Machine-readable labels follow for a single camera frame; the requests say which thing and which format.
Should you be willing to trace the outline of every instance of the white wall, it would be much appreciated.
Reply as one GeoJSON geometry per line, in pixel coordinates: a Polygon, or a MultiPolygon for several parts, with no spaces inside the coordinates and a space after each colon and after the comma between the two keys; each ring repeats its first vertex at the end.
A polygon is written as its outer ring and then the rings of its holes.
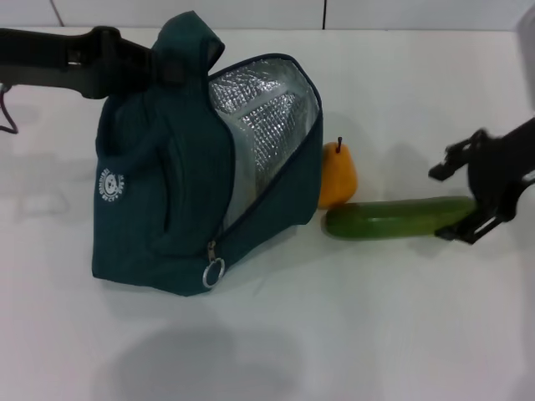
{"type": "Polygon", "coordinates": [[[513,30],[534,0],[328,0],[327,28],[513,30]]]}
{"type": "Polygon", "coordinates": [[[67,26],[161,27],[195,10],[211,28],[321,29],[324,0],[55,0],[67,26]]]}
{"type": "Polygon", "coordinates": [[[2,27],[57,27],[49,0],[0,0],[2,27]]]}

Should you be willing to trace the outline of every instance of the white tabletop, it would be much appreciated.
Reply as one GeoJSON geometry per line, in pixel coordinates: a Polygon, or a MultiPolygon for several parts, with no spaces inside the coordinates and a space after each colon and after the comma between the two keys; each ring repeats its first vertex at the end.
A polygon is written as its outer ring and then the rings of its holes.
{"type": "MultiPolygon", "coordinates": [[[[122,32],[146,46],[157,34],[122,32]]],[[[215,69],[270,52],[303,65],[325,141],[354,153],[356,200],[468,193],[464,171],[427,178],[445,147],[532,115],[512,33],[218,33],[215,69]]],[[[336,241],[317,213],[182,298],[91,276],[102,102],[29,87],[7,102],[21,133],[0,135],[0,399],[535,398],[533,192],[473,247],[336,241]]]]}

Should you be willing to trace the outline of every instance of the green lunch bag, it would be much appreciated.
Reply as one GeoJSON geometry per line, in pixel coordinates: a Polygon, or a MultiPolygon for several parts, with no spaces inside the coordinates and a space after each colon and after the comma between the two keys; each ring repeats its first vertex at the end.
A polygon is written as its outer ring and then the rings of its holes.
{"type": "Polygon", "coordinates": [[[182,14],[153,51],[185,66],[184,83],[106,101],[96,140],[95,277],[207,292],[251,249],[316,210],[318,91],[284,54],[208,75],[223,49],[196,14],[182,14]]]}

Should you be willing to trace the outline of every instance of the white circular logo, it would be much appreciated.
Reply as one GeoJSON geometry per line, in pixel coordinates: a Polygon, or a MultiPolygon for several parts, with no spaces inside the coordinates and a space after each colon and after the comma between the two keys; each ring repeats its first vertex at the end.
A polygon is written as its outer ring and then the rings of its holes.
{"type": "Polygon", "coordinates": [[[117,201],[125,190],[125,177],[113,174],[108,169],[100,173],[99,193],[107,202],[117,201]]]}

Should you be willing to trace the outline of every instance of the green cucumber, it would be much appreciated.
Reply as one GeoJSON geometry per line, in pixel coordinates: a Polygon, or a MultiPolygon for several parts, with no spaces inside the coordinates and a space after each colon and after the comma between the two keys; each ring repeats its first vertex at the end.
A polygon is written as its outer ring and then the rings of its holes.
{"type": "Polygon", "coordinates": [[[327,212],[324,228],[331,236],[350,240],[433,236],[475,209],[476,202],[467,196],[348,203],[327,212]]]}

